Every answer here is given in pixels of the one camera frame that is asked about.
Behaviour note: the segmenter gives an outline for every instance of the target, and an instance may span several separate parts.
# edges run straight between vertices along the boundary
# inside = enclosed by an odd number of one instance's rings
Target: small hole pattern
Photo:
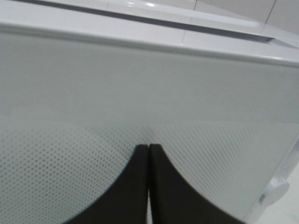
[[[0,224],[61,224],[72,218],[109,188],[138,144],[162,144],[191,186],[217,203],[258,128],[0,122]],[[148,206],[148,224],[150,214]]]

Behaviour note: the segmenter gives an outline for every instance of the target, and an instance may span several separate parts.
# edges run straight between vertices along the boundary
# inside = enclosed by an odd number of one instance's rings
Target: curved black edge
[[[66,224],[144,224],[148,203],[149,149],[138,145],[110,188]]]
[[[174,168],[161,145],[150,145],[149,160],[154,224],[243,224],[194,190]]]

